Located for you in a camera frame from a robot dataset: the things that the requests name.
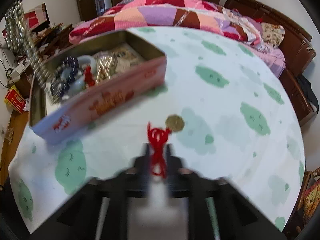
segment colorful blanket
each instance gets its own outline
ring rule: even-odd
[[[109,9],[103,16],[75,28],[71,43],[111,30],[145,26],[180,26],[206,30],[268,52],[259,31],[248,19],[201,0],[134,0]]]

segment white tablecloth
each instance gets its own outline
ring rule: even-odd
[[[229,177],[280,230],[297,200],[305,159],[300,127],[279,80],[240,43],[201,30],[131,31],[166,52],[165,85],[84,127],[59,145],[25,128],[9,166],[22,218],[33,232],[88,177],[131,165],[147,142],[147,123],[185,122],[170,135],[187,167]]]

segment floral pillow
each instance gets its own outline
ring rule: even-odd
[[[263,29],[262,39],[265,43],[278,48],[284,39],[284,28],[281,25],[273,25],[271,23],[261,23]]]

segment pillow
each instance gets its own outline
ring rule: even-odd
[[[263,29],[262,29],[261,24],[257,23],[255,20],[251,19],[248,16],[244,16],[244,18],[248,19],[248,21],[253,24],[253,26],[259,31],[261,36],[263,35]]]
[[[303,221],[304,225],[306,225],[313,213],[315,212],[318,204],[320,202],[320,179],[314,183],[308,190],[304,193],[303,200]]]
[[[262,39],[265,43],[278,48],[284,39],[284,28],[281,25],[273,25],[271,23],[261,23],[263,29]]]

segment red cord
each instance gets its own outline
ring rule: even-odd
[[[148,123],[148,140],[150,145],[153,147],[154,153],[151,157],[151,173],[156,176],[162,176],[166,178],[166,164],[163,158],[163,147],[168,141],[168,135],[171,133],[170,129],[166,128],[162,130],[160,128],[150,129],[151,124]],[[154,172],[155,166],[159,164],[160,173]]]

